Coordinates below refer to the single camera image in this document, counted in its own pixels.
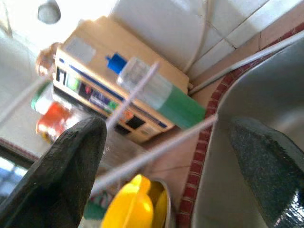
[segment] green bottle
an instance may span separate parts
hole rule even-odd
[[[149,65],[135,57],[125,64],[123,64],[125,60],[118,54],[108,59],[108,67],[119,74],[117,83],[129,92],[136,87],[150,69]],[[201,105],[160,74],[156,74],[147,83],[137,98],[181,129],[190,128],[205,117],[206,111]]]

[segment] stainless steel sink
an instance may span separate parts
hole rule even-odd
[[[254,117],[289,136],[304,150],[304,40],[243,75],[218,108],[198,195],[193,227],[264,228],[228,140],[233,116]]]

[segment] bottle cap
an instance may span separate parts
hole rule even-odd
[[[110,56],[105,57],[108,62],[108,68],[113,70],[116,74],[119,74],[124,66],[127,64],[127,60],[121,57],[118,53],[115,53],[112,58]]]

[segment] white wire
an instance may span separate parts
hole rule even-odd
[[[123,114],[124,110],[129,106],[129,104],[132,102],[132,100],[137,96],[138,92],[143,89],[143,87],[149,82],[149,80],[155,75],[157,70],[159,69],[160,64],[159,62],[155,62],[147,74],[140,80],[140,82],[136,85],[134,90],[130,93],[129,97],[125,100],[125,102],[122,103],[122,105],[119,106],[117,110],[115,110],[112,115],[108,118],[106,121],[106,128],[109,132],[112,130],[116,122],[118,121],[118,118]]]
[[[9,115],[14,112],[18,107],[20,107],[21,103],[24,102],[27,97],[37,88],[39,88],[44,82],[46,82],[46,78],[39,78],[29,87],[21,92],[21,94],[14,99],[8,107],[6,107],[0,114],[0,126],[6,121]]]
[[[194,87],[192,90],[189,91],[188,95],[193,95],[195,93],[197,93],[198,91],[200,91],[201,89],[209,86],[211,83],[217,81],[218,79],[220,79],[221,77],[223,77],[224,75],[226,75],[227,73],[238,69],[239,67],[242,67],[248,63],[251,63],[254,60],[257,60],[259,58],[265,57],[273,52],[279,51],[293,43],[295,43],[296,41],[300,40],[304,38],[304,31],[299,32],[277,44],[274,44],[262,51],[259,51],[257,53],[255,53],[254,55],[251,55],[229,67],[227,67],[226,69],[220,71],[219,73],[217,73],[216,75],[214,75],[213,77],[207,79],[206,81],[204,81],[203,83],[199,84],[198,86]]]
[[[170,149],[176,147],[186,139],[194,136],[201,130],[212,126],[217,120],[218,120],[218,115],[217,114],[212,115],[211,117],[198,123],[192,128],[184,132],[181,132],[174,138],[169,139],[160,145],[157,145],[156,147],[152,148],[150,151],[147,151],[145,154],[133,158],[132,160],[125,162],[123,165],[110,170],[108,173],[95,180],[95,183],[91,191],[91,196],[95,196],[96,194],[100,193],[102,189],[105,189],[107,186],[110,186],[111,184],[115,183],[120,178],[126,177],[127,175],[138,170],[148,162],[153,161],[154,159],[160,157],[161,155],[164,155],[165,153],[169,152]]]
[[[202,29],[200,30],[200,35],[199,35],[199,43],[197,48],[195,49],[195,51],[193,52],[191,58],[189,59],[189,61],[187,62],[186,66],[183,68],[183,73],[187,73],[190,69],[190,67],[193,65],[193,63],[195,62],[195,60],[197,59],[202,47],[205,44],[206,41],[206,37],[207,37],[207,21],[209,18],[209,7],[211,6],[211,4],[209,3],[209,1],[211,0],[206,0],[206,6],[205,6],[205,15],[204,17],[202,17]]]

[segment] yellow container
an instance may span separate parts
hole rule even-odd
[[[102,228],[150,228],[153,220],[150,186],[150,180],[140,174],[124,185],[105,214]]]

